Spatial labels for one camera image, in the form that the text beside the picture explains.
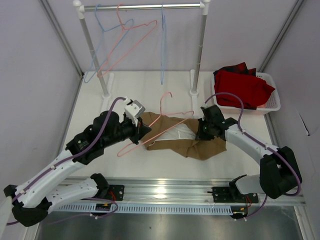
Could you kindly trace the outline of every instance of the metal rod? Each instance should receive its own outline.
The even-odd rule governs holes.
[[[80,68],[80,65],[77,61],[77,58],[64,34],[64,31],[62,30],[49,2],[47,0],[39,0],[39,3],[41,4],[46,16],[49,19],[49,22],[51,23],[53,30],[55,31],[57,37],[59,38],[59,40],[62,43],[62,46],[66,52],[66,54],[68,55],[69,59],[71,60],[75,70],[77,71],[78,75],[82,77],[82,71]]]
[[[121,5],[119,10],[159,10],[163,9],[199,9],[202,8],[202,4],[199,3],[181,3],[181,4],[148,4],[148,5]],[[94,12],[96,6],[84,6],[84,12]],[[97,11],[115,11],[116,5],[98,6]]]
[[[280,43],[282,42],[282,40],[284,39],[289,27],[291,26],[291,24],[293,23],[294,19],[297,16],[297,13],[299,12],[299,10],[301,9],[303,3],[305,2],[305,0],[297,0],[295,5],[293,6],[292,11],[290,12],[289,16],[287,17],[287,19],[285,20],[284,25],[282,26],[278,36],[276,37],[276,39],[274,40],[272,47],[270,48],[267,56],[265,57],[265,59],[263,60],[260,68],[258,69],[258,72],[263,73],[270,60],[272,59],[272,57],[274,56],[275,52],[277,51]]]
[[[200,71],[200,64],[201,64],[202,48],[204,45],[204,38],[205,38],[206,22],[207,22],[207,15],[202,15],[201,26],[200,26],[200,40],[199,40],[199,47],[198,47],[198,57],[196,60],[193,85],[191,90],[191,92],[193,93],[197,92],[197,87],[198,87],[198,79],[199,79],[199,71]]]
[[[98,72],[98,70],[100,69],[100,64],[99,64],[99,61],[98,61],[98,58],[96,55],[95,47],[94,47],[92,40],[91,40],[91,37],[90,37],[90,33],[89,33],[89,30],[87,27],[86,20],[84,18],[79,19],[79,20],[80,20],[81,27],[82,27],[82,30],[83,30],[83,33],[85,36],[86,43],[88,44],[88,47],[90,50],[91,57],[93,59],[95,70]],[[98,78],[99,78],[99,81],[100,81],[100,84],[101,84],[101,87],[103,90],[103,95],[106,97],[108,95],[108,90],[107,90],[107,85],[106,85],[105,79],[102,76],[102,73],[100,73],[98,75],[99,75]]]

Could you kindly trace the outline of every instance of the white rack foot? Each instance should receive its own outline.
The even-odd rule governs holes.
[[[106,89],[107,89],[108,93],[106,96],[102,95],[103,102],[102,102],[102,106],[101,106],[101,113],[108,110],[109,100],[112,97],[111,92],[112,92],[112,86],[114,84],[114,79],[115,79],[115,74],[113,72],[110,72],[108,75],[108,82],[106,85]]]
[[[198,106],[198,96],[199,91],[192,92],[192,87],[194,85],[194,78],[195,78],[195,70],[190,70],[190,91],[189,95],[191,97],[191,105],[192,105],[192,111],[194,112],[193,118],[198,119],[199,118],[199,106]]]

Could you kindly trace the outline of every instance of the red garment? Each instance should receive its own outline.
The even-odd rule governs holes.
[[[265,104],[275,88],[256,76],[219,70],[215,74],[214,90],[216,93],[235,94],[243,101],[245,108],[252,109]],[[218,95],[216,98],[221,106],[241,108],[240,102],[233,96]]]

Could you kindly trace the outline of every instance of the metal corner post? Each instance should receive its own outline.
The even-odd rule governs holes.
[[[82,30],[83,30],[83,34],[85,36],[86,43],[88,44],[91,57],[93,59],[95,71],[98,72],[99,69],[100,69],[100,64],[99,64],[98,57],[96,55],[96,50],[95,50],[95,47],[94,47],[94,45],[92,43],[92,40],[91,40],[91,37],[90,37],[90,33],[89,33],[89,30],[88,30],[88,26],[87,26],[87,23],[86,23],[84,11],[83,11],[84,6],[81,4],[81,2],[79,0],[74,0],[73,1],[73,6],[77,10],[78,17],[79,17],[79,20],[80,20],[80,23],[81,23],[81,27],[82,27]],[[99,78],[99,81],[100,81],[100,84],[101,84],[101,87],[102,87],[102,90],[103,90],[103,96],[107,97],[109,95],[109,93],[108,93],[108,90],[107,90],[107,85],[106,85],[105,79],[102,76],[102,73],[98,74],[98,78]]]
[[[198,45],[198,55],[196,59],[195,64],[195,71],[194,71],[194,77],[193,77],[193,85],[191,92],[193,94],[198,93],[198,79],[199,79],[199,71],[200,71],[200,65],[201,65],[201,56],[202,56],[202,50],[204,46],[204,39],[205,39],[205,30],[206,30],[206,22],[207,22],[207,15],[209,12],[209,3],[210,0],[204,0],[204,8],[202,9],[202,17],[201,17],[201,24],[200,24],[200,38],[199,38],[199,45]]]

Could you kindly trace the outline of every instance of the white plastic basket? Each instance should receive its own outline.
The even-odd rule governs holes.
[[[272,111],[278,111],[280,109],[280,98],[279,98],[279,94],[276,88],[276,84],[272,78],[271,75],[264,73],[264,72],[257,72],[256,76],[258,78],[261,78],[263,80],[266,81],[267,84],[269,84],[270,86],[274,87],[275,90],[271,93],[270,98],[268,99],[268,101],[266,102],[266,108],[257,108],[256,110],[250,110],[250,109],[245,109],[244,111],[246,113],[251,113],[251,114],[258,114],[258,115],[264,115],[267,114],[269,112]],[[211,84],[212,84],[212,91],[213,93],[215,93],[215,76],[212,75],[212,79],[211,79]],[[223,113],[238,113],[241,109],[237,108],[237,107],[233,107],[233,106],[221,106],[217,103],[217,98],[216,96],[213,97],[213,102],[215,105],[217,105],[221,111]]]

